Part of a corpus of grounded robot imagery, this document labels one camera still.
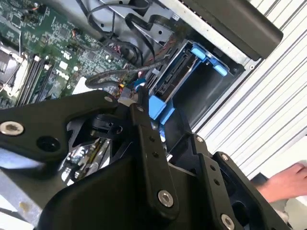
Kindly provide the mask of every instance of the motherboard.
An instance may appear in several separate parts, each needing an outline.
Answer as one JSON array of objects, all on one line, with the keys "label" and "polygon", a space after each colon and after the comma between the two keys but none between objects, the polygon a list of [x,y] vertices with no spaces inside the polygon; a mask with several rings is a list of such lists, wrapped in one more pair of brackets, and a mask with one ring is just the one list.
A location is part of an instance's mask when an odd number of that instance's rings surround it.
[{"label": "motherboard", "polygon": [[[88,77],[130,66],[113,47],[102,46],[84,32],[77,42],[76,30],[80,31],[49,6],[0,0],[0,108],[71,95]],[[125,83],[129,77],[111,80]],[[103,90],[117,93],[111,86]]]}]

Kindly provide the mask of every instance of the green circuit board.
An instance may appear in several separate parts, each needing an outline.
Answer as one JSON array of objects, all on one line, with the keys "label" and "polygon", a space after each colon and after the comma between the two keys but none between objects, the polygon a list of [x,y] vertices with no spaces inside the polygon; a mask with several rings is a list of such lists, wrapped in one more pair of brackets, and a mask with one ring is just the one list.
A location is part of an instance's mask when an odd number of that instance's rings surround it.
[{"label": "green circuit board", "polygon": [[[28,0],[10,2],[15,6],[34,5]],[[33,59],[42,65],[33,78],[32,89],[27,91],[30,95],[23,104],[42,101],[48,97],[55,99],[71,95],[81,77],[88,78],[104,70],[123,69],[129,65],[109,47],[89,51],[79,46],[72,36],[74,28],[76,26],[73,23],[51,7],[45,6],[43,12],[33,11],[25,17],[24,11],[12,7],[6,0],[0,0],[1,37],[18,47],[21,33],[23,51],[29,57],[28,65]],[[82,33],[80,39],[88,47],[98,46],[98,41],[85,33]],[[128,81],[129,77],[120,78]],[[21,93],[23,92],[20,90],[14,96],[8,96],[2,91],[0,108],[16,105]]]}]

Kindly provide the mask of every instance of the silver screw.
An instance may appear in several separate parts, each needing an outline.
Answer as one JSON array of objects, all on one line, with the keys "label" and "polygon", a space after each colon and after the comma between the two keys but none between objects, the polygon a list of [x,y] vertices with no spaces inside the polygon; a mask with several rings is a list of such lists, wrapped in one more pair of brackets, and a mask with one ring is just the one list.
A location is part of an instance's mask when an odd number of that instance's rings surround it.
[{"label": "silver screw", "polygon": [[222,158],[223,158],[224,161],[228,161],[229,160],[228,157],[225,154],[222,154]]},{"label": "silver screw", "polygon": [[110,98],[108,96],[105,96],[105,100],[108,101],[108,102],[113,102],[112,98]]},{"label": "silver screw", "polygon": [[158,199],[165,207],[172,207],[174,204],[172,195],[166,190],[161,190],[158,193]]},{"label": "silver screw", "polygon": [[221,215],[221,220],[223,222],[223,224],[226,226],[226,228],[228,230],[234,230],[235,229],[235,224],[234,222],[232,221],[232,219],[227,216],[226,214],[222,214]]},{"label": "silver screw", "polygon": [[139,111],[144,112],[144,109],[143,109],[142,107],[137,106],[136,108],[137,108]]},{"label": "silver screw", "polygon": [[6,121],[0,125],[0,132],[7,136],[18,136],[22,134],[24,127],[18,122]]},{"label": "silver screw", "polygon": [[203,139],[201,137],[196,137],[196,140],[198,140],[200,143],[203,143]]}]

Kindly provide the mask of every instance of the white vent grille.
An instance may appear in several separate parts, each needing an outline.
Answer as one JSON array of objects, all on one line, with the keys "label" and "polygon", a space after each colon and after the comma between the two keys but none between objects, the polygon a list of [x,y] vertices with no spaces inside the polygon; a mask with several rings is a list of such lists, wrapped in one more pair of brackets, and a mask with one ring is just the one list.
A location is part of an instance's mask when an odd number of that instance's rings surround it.
[{"label": "white vent grille", "polygon": [[307,0],[252,0],[284,34],[199,135],[246,176],[307,134]]}]

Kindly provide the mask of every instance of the human hand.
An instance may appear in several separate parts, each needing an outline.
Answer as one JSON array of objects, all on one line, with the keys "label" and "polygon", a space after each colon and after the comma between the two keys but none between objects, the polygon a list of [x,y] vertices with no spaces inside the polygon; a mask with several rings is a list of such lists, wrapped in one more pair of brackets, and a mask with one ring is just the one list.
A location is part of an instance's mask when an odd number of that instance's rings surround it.
[{"label": "human hand", "polygon": [[257,189],[269,203],[307,196],[307,167],[296,163],[277,173]]}]

